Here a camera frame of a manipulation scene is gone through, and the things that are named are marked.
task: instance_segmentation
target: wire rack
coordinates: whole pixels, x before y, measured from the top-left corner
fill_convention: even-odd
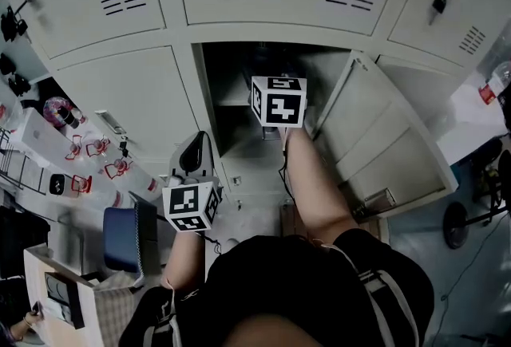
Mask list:
[[[46,195],[47,184],[43,183],[47,170],[16,150],[9,143],[10,132],[0,128],[0,177],[23,190],[28,188]]]

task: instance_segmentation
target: open locker door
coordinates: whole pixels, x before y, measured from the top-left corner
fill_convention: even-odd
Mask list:
[[[407,211],[458,186],[417,113],[363,53],[351,53],[312,135],[364,217]]]

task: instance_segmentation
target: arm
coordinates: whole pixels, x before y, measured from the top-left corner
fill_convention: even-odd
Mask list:
[[[167,289],[191,292],[204,283],[204,240],[193,232],[177,232],[161,277]]]
[[[358,228],[303,128],[287,130],[287,173],[300,217],[313,236],[333,243],[344,231]]]
[[[34,312],[27,313],[23,320],[10,327],[10,333],[12,334],[13,339],[16,341],[23,340],[23,337],[25,336],[26,332],[29,331],[32,325],[41,320],[42,317],[37,315],[36,313]]]

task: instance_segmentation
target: wire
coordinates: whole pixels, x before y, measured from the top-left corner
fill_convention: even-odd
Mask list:
[[[286,128],[286,131],[284,133],[283,156],[284,156],[284,165],[282,166],[282,168],[279,169],[278,173],[280,175],[280,179],[284,183],[284,188],[286,188],[286,193],[293,199],[293,203],[295,203],[295,206],[296,206],[295,197],[293,196],[293,194],[291,193],[291,190],[289,189],[289,187],[286,184],[286,170],[287,170],[287,128]]]
[[[216,254],[222,254],[222,246],[220,245],[220,242],[218,242],[217,240],[215,239],[211,239],[209,238],[208,236],[206,236],[203,232],[196,232],[196,234],[198,234],[202,239],[205,239],[207,240],[208,242],[212,243],[213,245],[215,245],[215,247],[213,248],[213,251],[216,253]]]
[[[450,290],[444,294],[440,300],[443,302],[445,301],[446,302],[446,307],[444,309],[444,312],[442,313],[442,318],[440,319],[440,324],[438,325],[438,330],[437,330],[437,333],[434,335],[434,339],[433,339],[433,343],[431,344],[431,347],[434,347],[434,343],[436,342],[437,340],[437,336],[438,334],[440,333],[440,330],[442,330],[442,326],[444,324],[444,319],[446,318],[446,314],[447,314],[447,310],[449,310],[449,296],[453,293],[454,289],[456,288],[456,286],[458,285],[458,283],[461,281],[461,279],[463,278],[463,275],[466,273],[466,271],[468,269],[470,269],[470,267],[476,262],[476,259],[477,259],[477,256],[479,256],[479,254],[481,253],[482,251],[482,248],[483,246],[485,245],[486,241],[489,239],[489,237],[497,230],[498,226],[501,224],[502,220],[508,216],[509,213],[506,213],[502,218],[500,218],[497,222],[497,224],[495,225],[495,227],[491,230],[491,232],[489,234],[486,235],[486,237],[482,240],[481,242],[481,245],[479,246],[479,249],[477,250],[476,254],[473,256],[472,258],[472,261],[470,261],[470,263],[465,267],[465,269],[460,273],[460,275],[458,276],[458,279],[456,279],[456,282],[454,282],[454,284],[451,286]]]

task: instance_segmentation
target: person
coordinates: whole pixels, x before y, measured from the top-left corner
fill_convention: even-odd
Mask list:
[[[178,232],[161,287],[143,298],[121,347],[147,341],[147,327],[162,328],[164,317],[172,318],[172,343],[149,338],[153,346],[424,342],[434,309],[426,274],[358,227],[304,129],[281,134],[296,207],[314,241],[256,236],[219,256],[205,281],[204,240]],[[162,314],[151,319],[149,311]]]
[[[28,312],[25,317],[12,326],[6,326],[0,321],[0,332],[2,333],[2,345],[15,345],[17,341],[32,329],[32,326],[42,320],[42,315],[35,311]]]

